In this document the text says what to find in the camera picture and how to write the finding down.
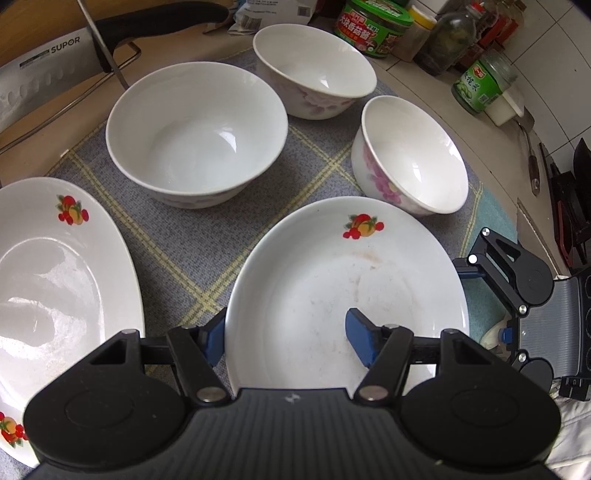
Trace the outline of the white fruit-print plate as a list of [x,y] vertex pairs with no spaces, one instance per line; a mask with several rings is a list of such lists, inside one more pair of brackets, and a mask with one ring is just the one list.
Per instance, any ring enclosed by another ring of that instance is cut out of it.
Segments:
[[325,199],[277,223],[246,259],[226,314],[231,387],[356,390],[366,369],[346,337],[352,308],[422,337],[469,328],[459,276],[422,223],[370,198]]

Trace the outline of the white plate with stain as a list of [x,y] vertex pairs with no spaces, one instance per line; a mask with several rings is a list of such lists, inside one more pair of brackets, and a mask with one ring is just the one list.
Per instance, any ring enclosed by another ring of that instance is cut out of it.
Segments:
[[119,229],[86,191],[36,177],[1,189],[1,449],[36,467],[24,411],[116,333],[144,330]]

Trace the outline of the white pink-floral bowl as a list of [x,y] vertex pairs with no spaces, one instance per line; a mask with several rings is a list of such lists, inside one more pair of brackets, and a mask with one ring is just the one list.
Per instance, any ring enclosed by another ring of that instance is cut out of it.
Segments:
[[467,168],[452,138],[398,96],[377,96],[363,106],[351,163],[367,197],[416,217],[454,214],[468,198]]

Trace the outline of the large white floral bowl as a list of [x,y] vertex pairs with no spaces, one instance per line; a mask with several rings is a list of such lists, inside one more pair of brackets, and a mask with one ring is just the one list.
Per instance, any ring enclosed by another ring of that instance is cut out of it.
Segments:
[[155,200],[204,209],[265,173],[287,133],[286,108],[259,76],[187,62],[129,87],[109,114],[105,141],[118,170]]

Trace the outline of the grey checked towel mat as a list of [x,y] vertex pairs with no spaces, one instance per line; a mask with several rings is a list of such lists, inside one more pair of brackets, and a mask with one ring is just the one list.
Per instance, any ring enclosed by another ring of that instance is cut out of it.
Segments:
[[228,303],[247,254],[298,207],[358,195],[351,147],[363,103],[338,117],[290,119],[287,146],[262,179],[208,210],[165,206],[131,186],[106,152],[98,125],[42,173],[88,191],[114,219],[136,268],[150,334],[202,324]]

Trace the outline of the metal spatula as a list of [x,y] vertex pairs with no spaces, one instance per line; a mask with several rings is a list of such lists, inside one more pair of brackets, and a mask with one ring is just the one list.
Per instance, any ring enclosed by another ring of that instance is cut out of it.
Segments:
[[518,117],[516,119],[516,122],[526,139],[528,150],[528,172],[530,178],[531,191],[534,196],[538,196],[541,190],[540,171],[537,156],[535,154],[530,138],[530,133],[535,125],[535,120],[532,114],[529,112],[529,110],[525,108],[523,115],[521,117]]

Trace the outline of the green label pickle jar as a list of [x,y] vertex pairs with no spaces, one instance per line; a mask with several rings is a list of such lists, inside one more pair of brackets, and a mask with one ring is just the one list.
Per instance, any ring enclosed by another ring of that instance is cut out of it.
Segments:
[[453,83],[451,91],[463,108],[476,115],[509,89],[517,77],[516,70],[505,56],[491,50]]

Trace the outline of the green-lid sauce jar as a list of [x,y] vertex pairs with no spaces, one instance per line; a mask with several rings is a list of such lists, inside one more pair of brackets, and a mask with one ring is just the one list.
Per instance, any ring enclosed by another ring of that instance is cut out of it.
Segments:
[[335,22],[335,35],[373,58],[387,57],[414,19],[393,1],[346,2]]

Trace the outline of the steel cleaver knife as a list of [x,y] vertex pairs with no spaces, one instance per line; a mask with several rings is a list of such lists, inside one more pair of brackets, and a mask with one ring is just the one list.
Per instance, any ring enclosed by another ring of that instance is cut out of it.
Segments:
[[[199,24],[221,23],[228,9],[214,2],[174,1],[100,19],[95,26],[106,46],[114,50],[127,40],[175,33]],[[73,86],[111,66],[84,26],[53,39],[1,67],[1,129]]]

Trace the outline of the white plastic bag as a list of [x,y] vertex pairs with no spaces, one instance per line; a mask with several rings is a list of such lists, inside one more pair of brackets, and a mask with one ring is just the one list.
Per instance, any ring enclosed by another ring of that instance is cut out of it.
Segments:
[[229,32],[235,35],[252,35],[260,29],[276,24],[300,24],[310,22],[317,7],[317,0],[249,0],[239,1]]

